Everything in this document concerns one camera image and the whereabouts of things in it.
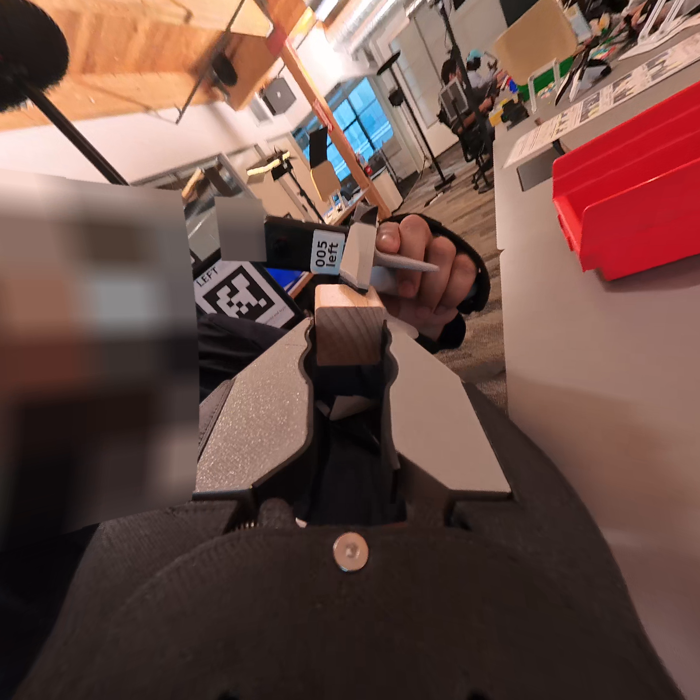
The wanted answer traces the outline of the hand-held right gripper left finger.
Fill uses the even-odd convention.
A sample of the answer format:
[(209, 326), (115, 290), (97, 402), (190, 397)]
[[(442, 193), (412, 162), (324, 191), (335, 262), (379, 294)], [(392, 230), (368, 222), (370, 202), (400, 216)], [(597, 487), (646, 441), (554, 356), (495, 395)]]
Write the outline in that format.
[(313, 389), (303, 361), (312, 327), (302, 320), (220, 386), (213, 423), (199, 432), (194, 500), (250, 498), (310, 446)]

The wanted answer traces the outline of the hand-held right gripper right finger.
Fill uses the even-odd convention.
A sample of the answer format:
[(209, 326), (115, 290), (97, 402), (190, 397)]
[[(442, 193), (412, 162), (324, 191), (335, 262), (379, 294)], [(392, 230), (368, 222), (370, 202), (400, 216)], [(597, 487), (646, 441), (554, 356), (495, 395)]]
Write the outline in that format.
[(395, 320), (384, 359), (382, 428), (407, 500), (508, 499), (510, 484), (459, 377)]

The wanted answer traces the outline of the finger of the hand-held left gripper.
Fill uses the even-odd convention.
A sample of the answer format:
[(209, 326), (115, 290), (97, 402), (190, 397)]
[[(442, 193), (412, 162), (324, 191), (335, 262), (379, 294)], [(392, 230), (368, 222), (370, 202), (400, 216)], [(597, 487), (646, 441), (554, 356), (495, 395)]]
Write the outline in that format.
[(377, 206), (358, 205), (345, 241), (339, 267), (339, 280), (365, 294), (370, 288), (377, 240)]

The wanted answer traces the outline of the wooden block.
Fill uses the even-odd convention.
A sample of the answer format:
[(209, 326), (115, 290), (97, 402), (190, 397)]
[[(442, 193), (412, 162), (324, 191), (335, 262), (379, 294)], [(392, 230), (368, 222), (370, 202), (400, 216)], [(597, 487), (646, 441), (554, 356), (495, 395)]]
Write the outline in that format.
[(386, 308), (374, 287), (360, 293), (345, 284), (322, 284), (314, 294), (317, 365), (378, 365)]

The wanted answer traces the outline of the person's left hand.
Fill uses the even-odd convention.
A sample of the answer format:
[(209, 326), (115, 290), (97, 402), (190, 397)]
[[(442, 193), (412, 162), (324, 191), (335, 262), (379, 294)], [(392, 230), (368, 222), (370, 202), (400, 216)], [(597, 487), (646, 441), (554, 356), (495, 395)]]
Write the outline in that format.
[(381, 223), (375, 245), (385, 254), (423, 260), (438, 267), (436, 272), (428, 273), (400, 269), (395, 273), (396, 292), (380, 293), (381, 302), (392, 316), (413, 326), (424, 337), (438, 341), (475, 283), (474, 262), (458, 253), (447, 238), (434, 237), (419, 215), (408, 215), (401, 223)]

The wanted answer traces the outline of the studio light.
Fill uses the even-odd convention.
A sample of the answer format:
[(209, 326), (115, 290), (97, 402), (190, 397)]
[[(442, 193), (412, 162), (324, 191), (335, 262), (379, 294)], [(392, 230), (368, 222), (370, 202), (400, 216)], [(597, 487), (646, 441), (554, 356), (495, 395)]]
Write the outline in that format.
[(292, 160), (293, 156), (289, 150), (275, 151), (246, 169), (246, 184), (262, 183), (267, 176), (273, 181), (280, 179), (291, 171)]

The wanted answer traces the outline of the wooden pillar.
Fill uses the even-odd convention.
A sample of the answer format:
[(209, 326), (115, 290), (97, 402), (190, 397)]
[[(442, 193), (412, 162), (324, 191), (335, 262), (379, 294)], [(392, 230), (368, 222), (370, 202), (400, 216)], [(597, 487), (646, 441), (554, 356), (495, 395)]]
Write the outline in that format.
[(356, 183), (365, 192), (365, 198), (378, 208), (378, 219), (384, 221), (387, 219), (391, 211), (382, 199), (376, 186), (372, 180), (365, 174), (363, 168), (358, 164), (355, 150), (346, 138), (346, 135), (333, 115), (328, 102), (314, 83), (308, 70), (302, 64), (300, 57), (293, 48), (290, 36), (284, 37), (284, 42), (280, 48), (280, 57), (283, 59), (285, 67), (292, 75), (295, 83), (301, 89), (302, 94), (308, 101), (312, 111), (322, 126), (328, 127), (328, 135), (331, 142), (335, 145), (338, 153), (342, 156), (343, 161), (349, 168), (351, 175)]

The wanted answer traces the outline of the window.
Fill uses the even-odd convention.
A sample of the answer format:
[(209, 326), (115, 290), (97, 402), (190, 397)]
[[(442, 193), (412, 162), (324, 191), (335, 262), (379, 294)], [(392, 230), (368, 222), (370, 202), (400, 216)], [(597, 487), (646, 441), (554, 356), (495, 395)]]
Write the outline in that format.
[[(393, 126), (377, 98), (374, 88), (368, 78), (355, 78), (337, 85), (326, 95), (326, 102), (331, 108), (337, 125), (345, 134), (355, 154), (359, 154), (366, 165), (372, 170), (372, 175), (387, 166), (386, 156), (389, 154), (388, 143), (393, 138)], [(321, 127), (319, 118), (311, 111), (300, 125), (292, 131), (297, 145), (310, 163), (310, 134)], [(335, 172), (343, 187), (351, 186), (357, 189), (349, 167), (330, 140), (327, 138), (328, 160), (334, 166)]]

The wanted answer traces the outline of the black speaker box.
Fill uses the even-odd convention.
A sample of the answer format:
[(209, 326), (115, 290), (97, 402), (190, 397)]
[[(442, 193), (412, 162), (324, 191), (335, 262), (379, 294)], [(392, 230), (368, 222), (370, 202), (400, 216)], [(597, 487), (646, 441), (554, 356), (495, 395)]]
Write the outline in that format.
[(285, 114), (296, 102), (296, 96), (284, 77), (277, 77), (260, 92), (260, 99), (265, 103), (272, 116)]

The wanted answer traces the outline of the black office chair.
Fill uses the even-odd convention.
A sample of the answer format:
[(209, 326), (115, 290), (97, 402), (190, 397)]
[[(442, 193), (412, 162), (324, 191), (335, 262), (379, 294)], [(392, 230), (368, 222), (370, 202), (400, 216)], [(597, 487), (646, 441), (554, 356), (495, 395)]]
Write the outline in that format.
[(479, 121), (467, 100), (465, 88), (458, 77), (453, 77), (439, 93), (440, 110), (438, 120), (457, 136), (465, 160), (475, 162), (476, 171), (472, 175), (472, 188), (479, 194), (491, 190), (494, 184), (488, 178), (493, 167), (491, 145), (492, 127), (486, 125), (487, 139), (479, 126)]

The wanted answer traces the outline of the printed paper sheet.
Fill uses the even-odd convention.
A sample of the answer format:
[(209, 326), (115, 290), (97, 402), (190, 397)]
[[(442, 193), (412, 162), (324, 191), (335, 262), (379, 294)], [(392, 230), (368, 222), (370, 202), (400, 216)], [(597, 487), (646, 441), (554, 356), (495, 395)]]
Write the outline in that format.
[(547, 144), (553, 143), (560, 138), (561, 135), (568, 133), (571, 129), (569, 119), (560, 119), (563, 115), (547, 120), (542, 125), (539, 125), (530, 130), (525, 135), (521, 136), (513, 145), (506, 161), (504, 168), (507, 168), (517, 162), (520, 162), (531, 153), (538, 151)]

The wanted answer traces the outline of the black pole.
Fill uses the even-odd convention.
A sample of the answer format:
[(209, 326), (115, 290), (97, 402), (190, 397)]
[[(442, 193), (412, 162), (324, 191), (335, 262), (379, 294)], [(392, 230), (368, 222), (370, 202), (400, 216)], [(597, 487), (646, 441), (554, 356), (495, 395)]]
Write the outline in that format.
[(22, 94), (35, 105), (41, 113), (72, 143), (83, 157), (100, 172), (108, 183), (117, 186), (129, 186), (129, 182), (113, 167), (107, 159), (74, 127), (73, 123), (48, 99), (39, 89), (17, 80)]

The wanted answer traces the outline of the green box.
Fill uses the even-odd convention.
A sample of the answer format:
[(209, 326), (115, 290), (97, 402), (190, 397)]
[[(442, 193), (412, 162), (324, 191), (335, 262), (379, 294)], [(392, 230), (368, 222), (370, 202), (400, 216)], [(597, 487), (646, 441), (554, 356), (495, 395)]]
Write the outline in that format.
[(574, 56), (568, 57), (561, 62), (551, 61), (544, 66), (541, 66), (538, 71), (532, 75), (527, 83), (530, 99), (533, 95), (536, 97), (546, 92), (551, 85), (555, 88), (560, 87), (564, 82), (565, 77), (569, 73), (574, 61)]

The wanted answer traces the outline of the red plastic bin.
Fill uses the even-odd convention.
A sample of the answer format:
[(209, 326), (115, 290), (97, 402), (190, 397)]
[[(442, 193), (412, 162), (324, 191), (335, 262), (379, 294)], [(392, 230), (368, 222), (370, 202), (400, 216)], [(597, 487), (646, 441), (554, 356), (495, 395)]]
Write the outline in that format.
[(552, 201), (583, 272), (615, 281), (699, 254), (699, 82), (558, 157)]

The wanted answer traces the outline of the white and black device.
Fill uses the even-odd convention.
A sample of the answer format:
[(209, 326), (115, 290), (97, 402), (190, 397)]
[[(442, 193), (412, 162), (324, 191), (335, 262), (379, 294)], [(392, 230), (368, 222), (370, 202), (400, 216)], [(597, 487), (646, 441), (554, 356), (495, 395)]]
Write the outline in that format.
[(591, 50), (586, 49), (575, 57), (569, 71), (562, 78), (556, 92), (555, 106), (567, 97), (573, 104), (583, 92), (589, 90), (611, 73), (609, 63), (604, 59), (591, 57)]

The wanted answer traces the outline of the long printed paper strip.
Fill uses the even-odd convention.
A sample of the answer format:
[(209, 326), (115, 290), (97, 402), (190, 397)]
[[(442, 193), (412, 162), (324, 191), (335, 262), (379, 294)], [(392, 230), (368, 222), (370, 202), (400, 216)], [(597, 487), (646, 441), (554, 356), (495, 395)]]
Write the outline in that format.
[(664, 50), (552, 119), (553, 142), (699, 60), (699, 33)]

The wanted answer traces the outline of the black furry microphone cover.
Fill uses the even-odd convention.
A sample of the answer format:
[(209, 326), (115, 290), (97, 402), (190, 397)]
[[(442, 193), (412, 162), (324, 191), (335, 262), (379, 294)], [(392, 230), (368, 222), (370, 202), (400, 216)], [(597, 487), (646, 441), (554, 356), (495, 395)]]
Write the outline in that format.
[(46, 93), (65, 77), (69, 47), (56, 22), (30, 1), (1, 2), (1, 112), (27, 101), (48, 116)]

